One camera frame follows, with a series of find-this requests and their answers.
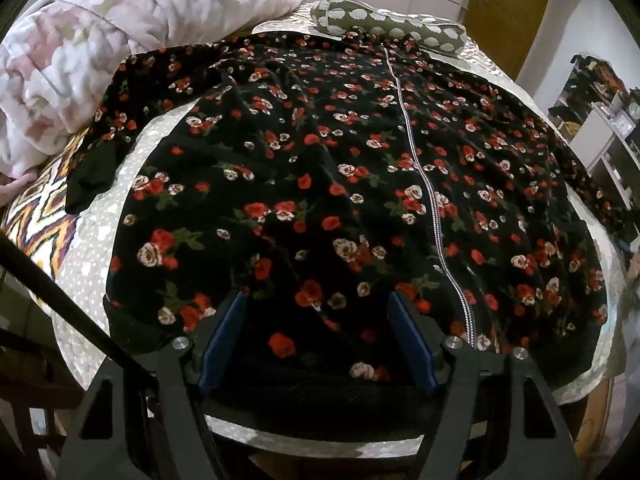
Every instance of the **black floral garment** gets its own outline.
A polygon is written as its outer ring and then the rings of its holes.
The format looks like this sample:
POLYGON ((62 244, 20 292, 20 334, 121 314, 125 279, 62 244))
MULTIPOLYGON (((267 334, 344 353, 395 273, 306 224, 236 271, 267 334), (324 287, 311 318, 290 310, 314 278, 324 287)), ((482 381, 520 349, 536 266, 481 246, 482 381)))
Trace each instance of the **black floral garment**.
POLYGON ((395 289, 479 350, 529 348, 552 385, 589 368, 606 292, 565 179, 611 233, 622 213, 515 96, 411 40, 353 33, 132 56, 75 156, 67 211, 197 96, 122 213, 106 307, 126 349, 192 330, 239 287, 266 364, 394 380, 395 289))

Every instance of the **screw head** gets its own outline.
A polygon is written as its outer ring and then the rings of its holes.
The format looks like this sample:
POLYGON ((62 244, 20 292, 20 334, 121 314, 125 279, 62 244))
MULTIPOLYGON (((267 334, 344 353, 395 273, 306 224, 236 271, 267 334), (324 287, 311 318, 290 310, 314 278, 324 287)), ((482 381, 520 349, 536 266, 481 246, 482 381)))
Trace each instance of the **screw head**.
POLYGON ((524 359, 529 357, 529 351, 521 346, 516 346, 516 348, 513 349, 513 355, 516 357, 516 359, 524 361, 524 359))
POLYGON ((457 350, 458 348, 460 348, 462 346, 462 339, 460 339, 457 336, 450 335, 444 341, 444 344, 447 345, 447 347, 451 348, 452 350, 457 350))
POLYGON ((184 350, 189 346, 189 340, 185 336, 180 336, 171 341, 171 346, 176 350, 184 350))

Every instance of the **polka dot pillow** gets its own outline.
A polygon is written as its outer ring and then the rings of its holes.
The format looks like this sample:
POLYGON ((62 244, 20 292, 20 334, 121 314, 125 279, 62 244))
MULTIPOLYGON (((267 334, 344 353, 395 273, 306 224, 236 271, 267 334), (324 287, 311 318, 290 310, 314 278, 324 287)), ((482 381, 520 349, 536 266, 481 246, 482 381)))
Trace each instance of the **polka dot pillow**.
POLYGON ((343 36, 354 28, 391 38, 410 34, 418 44, 449 57, 460 54, 468 38, 466 28, 451 20, 374 9, 359 0, 318 0, 311 7, 311 19, 318 32, 331 36, 343 36))

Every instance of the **metal zipper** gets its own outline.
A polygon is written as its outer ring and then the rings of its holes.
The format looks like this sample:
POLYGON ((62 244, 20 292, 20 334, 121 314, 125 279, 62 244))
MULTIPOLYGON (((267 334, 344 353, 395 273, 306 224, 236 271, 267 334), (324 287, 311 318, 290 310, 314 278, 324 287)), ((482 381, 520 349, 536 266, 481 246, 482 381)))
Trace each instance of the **metal zipper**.
POLYGON ((466 325, 466 336, 469 344, 475 349, 476 348, 476 318, 474 315, 474 311, 466 300, 465 293, 462 290, 462 287, 458 284, 456 279, 453 277, 453 274, 449 270, 449 266, 447 265, 447 261, 444 256, 444 247, 442 244, 442 224, 440 223, 440 215, 438 213, 438 201, 436 200, 436 191, 429 180, 429 177, 424 172, 422 168, 422 164, 420 164, 420 159, 418 158, 418 153, 415 149, 415 139, 414 139, 414 131, 411 127, 411 121, 409 119, 409 114, 404 108, 404 99, 402 98, 402 87, 400 80, 396 77, 394 73, 394 69, 391 67, 391 61, 389 59, 389 51, 383 47, 385 51, 386 65, 389 67, 389 72, 391 73, 391 77, 396 81, 396 89, 398 90, 398 100, 399 106, 402 108, 402 114, 404 115, 404 123, 406 125, 406 134, 409 139, 409 146, 411 147, 411 156, 413 158, 414 166, 417 168, 418 173, 422 177, 424 181, 424 185, 427 188, 427 192, 429 193, 429 202, 431 205, 431 217, 433 219, 433 230, 436 238, 436 251, 438 253, 438 258, 440 259, 440 266, 442 267, 443 272, 446 277, 453 285, 453 288, 456 289, 458 297, 460 298, 460 303, 462 304, 462 310, 465 314, 465 325, 466 325))

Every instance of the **black sleeve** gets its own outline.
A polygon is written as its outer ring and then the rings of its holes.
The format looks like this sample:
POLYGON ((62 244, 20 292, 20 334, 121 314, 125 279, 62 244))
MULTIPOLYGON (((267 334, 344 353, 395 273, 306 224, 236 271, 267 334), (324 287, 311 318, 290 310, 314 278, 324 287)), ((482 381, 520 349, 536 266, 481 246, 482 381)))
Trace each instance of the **black sleeve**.
POLYGON ((209 67, 220 58, 218 47, 161 48, 120 64, 71 160, 67 213, 84 211, 99 193, 111 188, 116 170, 151 119, 217 84, 218 72, 209 67))

